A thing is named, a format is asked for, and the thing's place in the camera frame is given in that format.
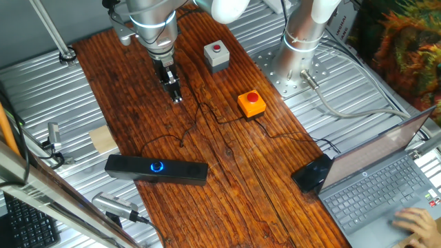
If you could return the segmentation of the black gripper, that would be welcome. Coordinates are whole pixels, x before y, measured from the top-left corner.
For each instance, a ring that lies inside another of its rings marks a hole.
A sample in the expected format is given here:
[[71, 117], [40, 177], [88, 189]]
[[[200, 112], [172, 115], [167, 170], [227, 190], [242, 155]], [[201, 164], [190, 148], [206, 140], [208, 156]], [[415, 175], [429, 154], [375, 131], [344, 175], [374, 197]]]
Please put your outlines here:
[[164, 90], [168, 93], [171, 100], [180, 103], [183, 98], [181, 94], [181, 84], [176, 71], [176, 65], [172, 55], [156, 57], [152, 59], [156, 75]]

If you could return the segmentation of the person's right hand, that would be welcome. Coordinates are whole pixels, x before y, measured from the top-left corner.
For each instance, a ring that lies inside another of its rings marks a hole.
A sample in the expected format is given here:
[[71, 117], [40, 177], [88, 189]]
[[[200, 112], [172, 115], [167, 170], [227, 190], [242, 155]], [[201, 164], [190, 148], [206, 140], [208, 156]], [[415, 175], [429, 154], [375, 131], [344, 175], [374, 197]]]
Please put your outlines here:
[[395, 213], [392, 225], [412, 232], [419, 239], [412, 239], [409, 245], [413, 248], [440, 247], [440, 232], [436, 221], [429, 212], [420, 208], [406, 208]]

